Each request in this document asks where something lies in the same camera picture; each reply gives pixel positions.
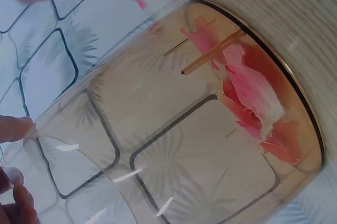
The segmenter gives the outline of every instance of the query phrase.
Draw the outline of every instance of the clear glass container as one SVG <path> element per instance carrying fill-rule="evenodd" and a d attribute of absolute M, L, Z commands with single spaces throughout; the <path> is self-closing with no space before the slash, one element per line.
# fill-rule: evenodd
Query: clear glass container
<path fill-rule="evenodd" d="M 41 223 L 260 223 L 324 162 L 289 67 L 204 0 L 111 54 L 35 123 L 1 166 L 21 170 Z"/>

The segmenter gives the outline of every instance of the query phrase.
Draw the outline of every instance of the wooden stick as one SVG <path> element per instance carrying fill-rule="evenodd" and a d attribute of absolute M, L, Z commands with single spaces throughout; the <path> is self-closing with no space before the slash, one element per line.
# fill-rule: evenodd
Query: wooden stick
<path fill-rule="evenodd" d="M 236 130 L 237 130 L 237 128 L 234 128 L 231 132 L 229 132 L 229 133 L 225 136 L 225 139 L 228 138 L 229 136 L 231 136 L 233 133 L 235 133 Z"/>
<path fill-rule="evenodd" d="M 224 50 L 225 48 L 229 47 L 233 43 L 235 43 L 237 40 L 241 39 L 245 35 L 245 32 L 242 30 L 239 30 L 231 35 L 229 35 L 226 39 L 218 43 L 217 46 L 213 47 L 211 50 L 209 50 L 206 54 L 200 56 L 198 59 L 196 59 L 194 62 L 192 62 L 190 65 L 185 67 L 181 73 L 184 75 L 191 74 L 193 71 L 195 71 L 197 68 L 202 66 L 204 63 L 208 62 L 210 59 L 212 59 L 216 54 Z"/>
<path fill-rule="evenodd" d="M 209 23 L 207 23 L 207 25 L 210 25 L 210 24 L 212 24 L 213 22 L 215 21 L 215 19 L 214 20 L 212 20 L 212 21 L 210 21 Z M 170 54 L 172 54 L 173 52 L 175 52 L 176 50 L 178 50 L 180 47 L 182 47 L 183 45 L 185 45 L 186 43 L 188 43 L 190 40 L 187 38 L 187 39 L 185 39 L 185 40 L 183 40 L 181 43 L 179 43 L 177 46 L 175 46 L 174 48 L 172 48 L 172 49 L 170 49 L 169 51 L 167 51 L 163 56 L 164 57 L 167 57 L 167 56 L 169 56 Z"/>

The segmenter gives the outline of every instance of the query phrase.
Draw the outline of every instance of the brown stick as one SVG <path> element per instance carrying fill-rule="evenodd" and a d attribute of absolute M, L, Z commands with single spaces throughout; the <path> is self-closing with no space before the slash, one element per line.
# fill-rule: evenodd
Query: brown stick
<path fill-rule="evenodd" d="M 237 130 L 237 128 L 234 128 L 231 132 L 229 132 L 225 138 L 228 138 L 229 136 L 231 136 L 233 133 L 235 133 L 235 131 Z"/>
<path fill-rule="evenodd" d="M 183 45 L 185 45 L 186 43 L 188 43 L 190 40 L 187 38 L 184 41 L 182 41 L 181 43 L 179 43 L 177 46 L 175 46 L 174 48 L 170 49 L 169 51 L 167 51 L 163 56 L 167 57 L 170 54 L 172 54 L 174 51 L 178 50 L 180 47 L 182 47 Z"/>
<path fill-rule="evenodd" d="M 184 75 L 191 74 L 193 71 L 195 71 L 198 67 L 202 66 L 204 63 L 208 62 L 210 59 L 212 59 L 217 53 L 221 52 L 225 48 L 229 47 L 233 43 L 235 43 L 237 40 L 241 39 L 245 35 L 245 32 L 242 30 L 239 30 L 231 35 L 229 35 L 226 39 L 218 43 L 217 46 L 213 47 L 211 50 L 209 50 L 206 54 L 200 56 L 198 59 L 196 59 L 194 62 L 192 62 L 190 65 L 185 67 L 181 73 Z"/>

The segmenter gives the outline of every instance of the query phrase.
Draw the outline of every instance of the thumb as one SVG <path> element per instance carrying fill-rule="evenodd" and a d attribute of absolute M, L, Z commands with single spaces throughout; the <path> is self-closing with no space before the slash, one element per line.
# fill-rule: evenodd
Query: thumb
<path fill-rule="evenodd" d="M 32 127 L 29 117 L 14 118 L 0 115 L 0 143 L 21 140 Z"/>

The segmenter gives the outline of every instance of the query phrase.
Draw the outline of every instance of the wooden surface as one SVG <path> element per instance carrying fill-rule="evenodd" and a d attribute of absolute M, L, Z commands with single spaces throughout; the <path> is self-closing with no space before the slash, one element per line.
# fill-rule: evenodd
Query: wooden surface
<path fill-rule="evenodd" d="M 283 57 L 318 114 L 327 164 L 299 196 L 337 220 L 337 0 L 212 0 L 256 29 Z"/>

